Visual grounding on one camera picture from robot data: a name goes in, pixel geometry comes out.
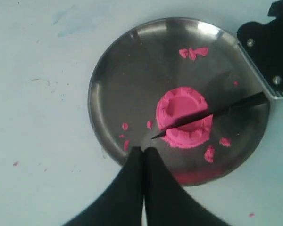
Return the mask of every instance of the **white surface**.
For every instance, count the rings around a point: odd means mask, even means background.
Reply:
[[[92,131],[87,89],[119,35],[169,16],[235,32],[247,21],[268,21],[271,2],[0,0],[0,226],[61,225],[118,173]],[[235,226],[283,226],[283,104],[241,167],[186,190]]]

